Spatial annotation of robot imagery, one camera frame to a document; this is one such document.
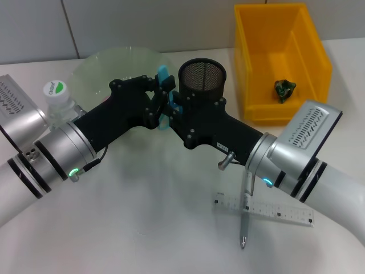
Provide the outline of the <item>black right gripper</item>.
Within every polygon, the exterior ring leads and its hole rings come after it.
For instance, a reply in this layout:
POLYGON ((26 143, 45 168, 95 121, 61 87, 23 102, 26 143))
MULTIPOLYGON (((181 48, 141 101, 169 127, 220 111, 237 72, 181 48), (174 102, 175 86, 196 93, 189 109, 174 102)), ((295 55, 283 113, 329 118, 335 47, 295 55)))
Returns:
POLYGON ((245 166, 263 136, 263 133, 230 116, 223 97, 215 101, 184 102, 181 94, 173 90, 170 92, 170 106, 174 110, 167 110, 169 127, 181 138, 185 148, 214 147, 226 155, 219 166, 227 166, 231 162, 245 166))

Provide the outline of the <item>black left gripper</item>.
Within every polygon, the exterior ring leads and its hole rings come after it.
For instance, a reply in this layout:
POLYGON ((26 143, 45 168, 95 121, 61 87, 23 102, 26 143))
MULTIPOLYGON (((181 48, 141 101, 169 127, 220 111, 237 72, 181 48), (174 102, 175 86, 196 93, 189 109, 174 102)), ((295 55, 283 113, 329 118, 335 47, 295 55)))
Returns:
POLYGON ((133 127, 155 129, 176 88, 173 75, 160 81, 146 75, 109 83, 111 95, 74 122, 95 151, 100 151, 133 127))

